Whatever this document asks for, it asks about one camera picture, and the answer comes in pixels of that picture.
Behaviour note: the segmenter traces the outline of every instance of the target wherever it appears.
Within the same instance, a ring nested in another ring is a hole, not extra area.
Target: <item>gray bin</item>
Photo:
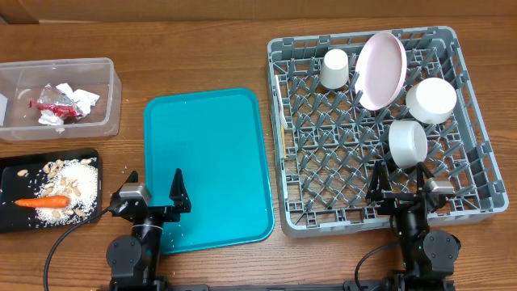
[[[376,112],[362,108],[354,90],[355,63],[370,36],[355,32],[274,39],[267,46],[267,80],[275,140],[275,167],[282,230],[292,238],[351,234],[389,227],[364,196],[375,161],[389,161],[387,132],[394,120],[414,120],[406,92],[424,78],[450,82],[458,95],[452,116],[442,124],[423,124],[428,140],[426,165],[449,178],[456,198],[437,213],[431,226],[477,222],[508,207],[508,196],[486,133],[456,33],[449,27],[392,30],[406,48],[408,70],[401,94]],[[330,49],[349,56],[350,80],[328,91],[318,81]],[[285,150],[275,74],[280,77]],[[415,176],[389,169],[395,192],[414,192]]]

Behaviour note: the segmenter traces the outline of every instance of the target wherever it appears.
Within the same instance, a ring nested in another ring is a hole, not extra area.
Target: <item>orange carrot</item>
[[[44,207],[44,208],[64,208],[68,206],[70,199],[67,196],[55,195],[43,198],[20,199],[15,204],[22,207]]]

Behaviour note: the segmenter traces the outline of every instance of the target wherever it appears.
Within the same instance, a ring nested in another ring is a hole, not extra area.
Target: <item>teal tray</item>
[[[151,205],[170,205],[176,168],[192,202],[166,223],[163,255],[252,243],[275,225],[259,103],[245,88],[164,96],[144,113]]]

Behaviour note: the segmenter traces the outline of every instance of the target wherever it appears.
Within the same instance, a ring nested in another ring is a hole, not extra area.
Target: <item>white cup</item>
[[[411,115],[425,124],[446,121],[456,106],[456,90],[442,78],[427,78],[413,86],[406,96]]]
[[[427,138],[416,121],[395,120],[389,127],[389,151],[401,169],[416,166],[427,156]]]
[[[320,70],[320,82],[328,89],[338,89],[348,82],[348,56],[341,49],[325,54]]]

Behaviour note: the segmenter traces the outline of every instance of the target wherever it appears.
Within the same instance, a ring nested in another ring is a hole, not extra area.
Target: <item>table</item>
[[[110,57],[123,84],[120,132],[107,139],[0,143],[0,156],[94,147],[103,157],[103,206],[129,170],[144,174],[143,110],[154,97],[245,86],[258,97],[275,202],[275,229],[263,242],[164,257],[159,272],[173,284],[340,284],[353,279],[359,259],[393,241],[389,230],[290,239],[280,227],[275,158],[265,68],[267,42],[276,37],[448,25],[460,39],[485,126],[506,182],[517,199],[517,18],[447,17],[177,23],[89,23],[0,27],[0,61]],[[463,247],[454,280],[459,290],[517,285],[517,208],[475,225],[450,226]],[[42,290],[44,261],[63,230],[0,234],[0,289]],[[108,243],[129,234],[129,222],[109,215],[72,233],[53,257],[51,290],[107,285]],[[373,256],[365,279],[401,268],[396,251]]]

